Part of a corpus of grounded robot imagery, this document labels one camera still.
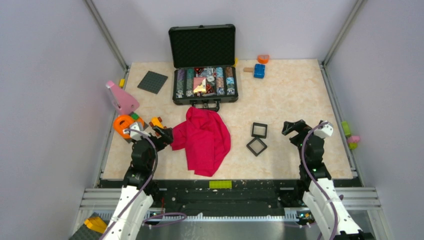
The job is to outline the magenta red garment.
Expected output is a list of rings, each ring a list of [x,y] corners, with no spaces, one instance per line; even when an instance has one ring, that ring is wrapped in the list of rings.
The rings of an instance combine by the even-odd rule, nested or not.
[[[187,169],[195,175],[212,177],[231,150],[230,132],[215,111],[190,107],[172,135],[172,150],[185,149]]]

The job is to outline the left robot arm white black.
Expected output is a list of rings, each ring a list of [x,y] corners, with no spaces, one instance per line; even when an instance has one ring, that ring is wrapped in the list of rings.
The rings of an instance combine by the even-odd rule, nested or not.
[[[122,132],[132,140],[131,162],[128,167],[114,213],[100,237],[101,240],[134,240],[150,207],[160,202],[159,191],[151,188],[159,163],[158,152],[173,141],[173,129],[153,126],[154,136],[133,123]]]

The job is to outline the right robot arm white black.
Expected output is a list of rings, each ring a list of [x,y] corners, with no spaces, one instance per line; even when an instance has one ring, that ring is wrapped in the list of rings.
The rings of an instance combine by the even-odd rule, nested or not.
[[[293,200],[309,208],[319,227],[320,240],[373,240],[373,234],[363,231],[348,213],[323,162],[325,139],[331,137],[334,130],[333,125],[324,120],[315,127],[303,119],[284,122],[281,133],[286,136],[296,132],[289,141],[297,148],[300,158],[300,179]]]

